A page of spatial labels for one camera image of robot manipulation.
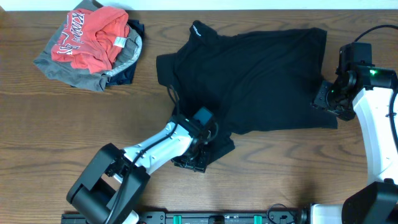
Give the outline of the black t-shirt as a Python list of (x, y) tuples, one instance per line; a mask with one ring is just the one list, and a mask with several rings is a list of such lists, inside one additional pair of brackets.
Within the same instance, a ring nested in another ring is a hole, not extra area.
[(205, 148), (214, 162), (234, 149), (234, 133), (337, 128), (312, 105), (326, 39), (316, 27), (224, 36), (195, 21), (180, 50), (157, 57), (157, 77), (174, 87), (186, 116), (203, 107), (214, 114), (217, 135)]

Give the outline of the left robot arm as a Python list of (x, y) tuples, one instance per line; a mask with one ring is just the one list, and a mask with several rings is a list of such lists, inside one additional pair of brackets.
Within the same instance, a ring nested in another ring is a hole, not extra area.
[(151, 174), (169, 160), (208, 143), (217, 133), (212, 117), (180, 115), (139, 144), (119, 149), (109, 143), (95, 154), (66, 199), (87, 223), (137, 223), (134, 206)]

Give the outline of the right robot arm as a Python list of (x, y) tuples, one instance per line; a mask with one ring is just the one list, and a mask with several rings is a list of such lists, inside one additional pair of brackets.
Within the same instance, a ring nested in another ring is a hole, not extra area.
[(366, 186), (338, 205), (314, 203), (302, 223), (397, 223), (397, 75), (376, 67), (371, 44), (340, 48), (337, 79), (324, 81), (312, 105), (344, 121), (358, 118)]

